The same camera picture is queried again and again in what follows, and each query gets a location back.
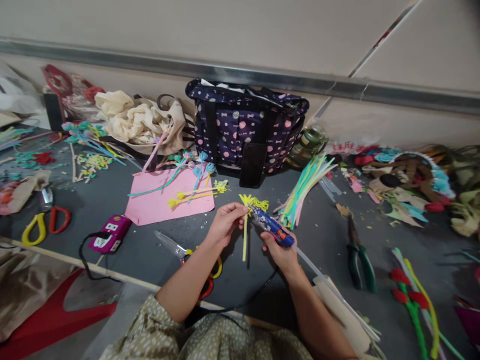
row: polka dot bag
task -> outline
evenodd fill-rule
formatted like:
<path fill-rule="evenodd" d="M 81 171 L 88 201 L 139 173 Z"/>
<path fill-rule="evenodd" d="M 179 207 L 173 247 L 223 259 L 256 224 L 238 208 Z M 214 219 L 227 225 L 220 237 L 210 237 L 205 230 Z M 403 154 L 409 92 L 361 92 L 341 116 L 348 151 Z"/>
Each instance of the polka dot bag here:
<path fill-rule="evenodd" d="M 195 144 L 207 161 L 241 168 L 245 143 L 267 144 L 267 174 L 282 167 L 309 109 L 301 96 L 203 79 L 190 81 L 185 93 L 195 100 Z"/>

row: hot glue gun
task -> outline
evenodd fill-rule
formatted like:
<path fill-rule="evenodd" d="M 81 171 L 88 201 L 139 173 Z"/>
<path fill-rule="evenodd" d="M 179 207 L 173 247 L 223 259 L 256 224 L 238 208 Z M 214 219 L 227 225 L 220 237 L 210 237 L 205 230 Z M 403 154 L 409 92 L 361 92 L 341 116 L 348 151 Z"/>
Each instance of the hot glue gun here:
<path fill-rule="evenodd" d="M 290 248 L 295 244 L 295 239 L 288 232 L 282 229 L 282 226 L 270 217 L 261 208 L 250 205 L 251 212 L 255 220 L 261 225 L 261 227 L 271 233 L 275 238 L 278 245 L 284 248 Z"/>

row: white wall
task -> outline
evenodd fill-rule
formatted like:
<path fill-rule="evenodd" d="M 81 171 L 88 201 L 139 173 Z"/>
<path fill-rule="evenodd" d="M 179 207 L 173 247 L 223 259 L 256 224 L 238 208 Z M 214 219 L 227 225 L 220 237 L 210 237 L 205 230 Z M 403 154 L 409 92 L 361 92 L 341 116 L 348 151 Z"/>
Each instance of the white wall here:
<path fill-rule="evenodd" d="M 480 3 L 420 0 L 355 77 L 480 92 Z"/>
<path fill-rule="evenodd" d="M 346 76 L 408 3 L 10 0 L 0 37 Z"/>
<path fill-rule="evenodd" d="M 334 99 L 315 119 L 334 142 L 416 149 L 428 144 L 479 144 L 480 118 L 373 102 Z"/>
<path fill-rule="evenodd" d="M 95 86 L 102 87 L 105 91 L 123 90 L 130 96 L 140 94 L 144 97 L 156 100 L 160 94 L 170 94 L 181 100 L 183 111 L 195 114 L 194 102 L 185 95 L 185 86 L 192 79 L 180 76 L 170 76 L 144 71 L 125 70 L 114 67 L 86 65 L 66 61 L 51 61 L 48 59 L 6 55 L 0 53 L 0 60 L 17 70 L 21 75 L 43 87 L 47 83 L 40 67 L 47 64 L 55 65 L 65 73 L 77 73 Z M 327 100 L 327 97 L 302 94 L 308 99 L 310 111 L 306 118 L 312 118 L 318 109 Z"/>

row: floor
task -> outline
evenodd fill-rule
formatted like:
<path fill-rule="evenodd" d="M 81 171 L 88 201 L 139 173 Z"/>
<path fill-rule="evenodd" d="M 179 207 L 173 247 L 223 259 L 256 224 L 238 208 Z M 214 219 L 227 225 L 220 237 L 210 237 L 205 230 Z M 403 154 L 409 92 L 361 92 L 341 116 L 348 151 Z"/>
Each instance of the floor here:
<path fill-rule="evenodd" d="M 28 360 L 97 360 L 109 344 L 126 334 L 139 307 L 152 294 L 150 290 L 132 283 L 91 281 L 84 274 L 70 288 L 64 308 L 73 311 L 117 301 L 115 313 L 27 357 Z"/>

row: pink power strip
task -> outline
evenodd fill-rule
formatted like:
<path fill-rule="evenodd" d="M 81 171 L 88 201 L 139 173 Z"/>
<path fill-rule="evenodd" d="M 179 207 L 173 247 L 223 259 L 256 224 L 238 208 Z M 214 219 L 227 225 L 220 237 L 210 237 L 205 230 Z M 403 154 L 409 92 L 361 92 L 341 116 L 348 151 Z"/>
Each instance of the pink power strip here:
<path fill-rule="evenodd" d="M 110 216 L 101 229 L 102 232 L 110 233 L 110 236 L 106 239 L 96 237 L 88 244 L 88 247 L 102 254 L 113 254 L 122 244 L 131 224 L 132 221 L 125 215 Z"/>

